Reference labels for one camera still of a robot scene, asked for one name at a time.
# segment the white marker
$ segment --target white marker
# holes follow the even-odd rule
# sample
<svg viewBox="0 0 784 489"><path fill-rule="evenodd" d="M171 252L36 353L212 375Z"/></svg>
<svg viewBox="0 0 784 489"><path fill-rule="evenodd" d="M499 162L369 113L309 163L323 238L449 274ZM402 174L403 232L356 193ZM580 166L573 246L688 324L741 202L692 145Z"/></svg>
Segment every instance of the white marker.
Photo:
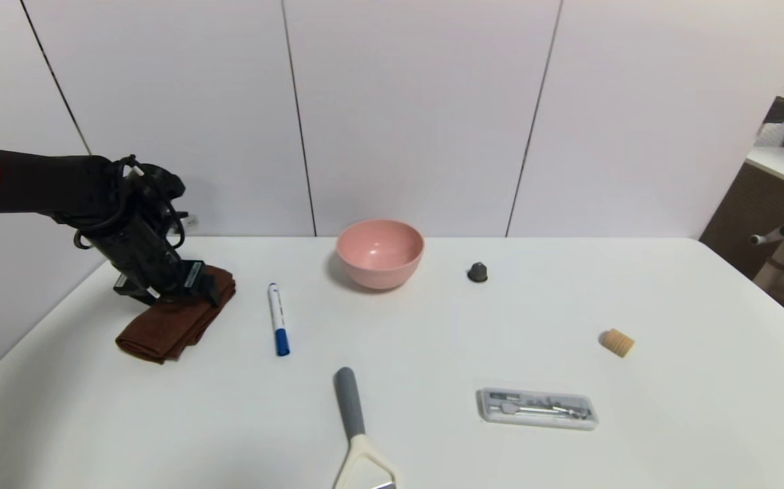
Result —
<svg viewBox="0 0 784 489"><path fill-rule="evenodd" d="M268 301L271 303L271 322L274 325L274 346L277 356L289 354L289 340L286 338L286 323L283 322L283 307L280 305L280 289L277 284L268 285Z"/></svg>

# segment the cork stopper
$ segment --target cork stopper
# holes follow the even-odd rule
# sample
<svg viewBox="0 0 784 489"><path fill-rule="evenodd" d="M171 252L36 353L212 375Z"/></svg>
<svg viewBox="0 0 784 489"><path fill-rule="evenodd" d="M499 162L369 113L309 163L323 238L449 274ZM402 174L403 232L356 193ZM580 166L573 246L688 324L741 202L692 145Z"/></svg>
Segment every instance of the cork stopper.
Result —
<svg viewBox="0 0 784 489"><path fill-rule="evenodd" d="M636 342L632 338L614 328L600 335L600 344L621 358L627 356L634 343Z"/></svg>

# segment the folded cloth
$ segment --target folded cloth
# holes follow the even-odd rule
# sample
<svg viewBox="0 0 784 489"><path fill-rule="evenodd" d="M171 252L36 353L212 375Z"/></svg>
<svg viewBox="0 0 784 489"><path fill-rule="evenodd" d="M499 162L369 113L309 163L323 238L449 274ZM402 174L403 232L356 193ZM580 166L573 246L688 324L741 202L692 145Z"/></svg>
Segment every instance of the folded cloth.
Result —
<svg viewBox="0 0 784 489"><path fill-rule="evenodd" d="M177 297L160 300L150 306L121 332L116 343L124 352L139 359L162 364L177 359L183 349L202 339L202 334L232 296L231 273L205 266L220 291L220 306L214 307L206 297Z"/></svg>

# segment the clear plastic case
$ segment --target clear plastic case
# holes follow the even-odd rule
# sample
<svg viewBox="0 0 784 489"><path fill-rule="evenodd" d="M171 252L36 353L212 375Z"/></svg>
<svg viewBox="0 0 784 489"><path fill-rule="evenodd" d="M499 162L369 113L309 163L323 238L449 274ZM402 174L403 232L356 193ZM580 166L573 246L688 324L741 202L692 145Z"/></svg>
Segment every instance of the clear plastic case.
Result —
<svg viewBox="0 0 784 489"><path fill-rule="evenodd" d="M491 423L532 427L593 430L599 423L591 400L576 394L485 388L479 391L479 412Z"/></svg>

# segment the pink bowl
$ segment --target pink bowl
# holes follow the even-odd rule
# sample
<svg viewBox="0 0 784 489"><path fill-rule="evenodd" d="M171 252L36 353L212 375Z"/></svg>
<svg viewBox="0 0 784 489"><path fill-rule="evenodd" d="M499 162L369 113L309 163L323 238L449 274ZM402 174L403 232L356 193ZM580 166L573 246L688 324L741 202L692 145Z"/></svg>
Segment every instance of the pink bowl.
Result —
<svg viewBox="0 0 784 489"><path fill-rule="evenodd" d="M389 219L361 221L346 228L337 242L343 269L371 289L391 289L416 271L425 240L413 226Z"/></svg>

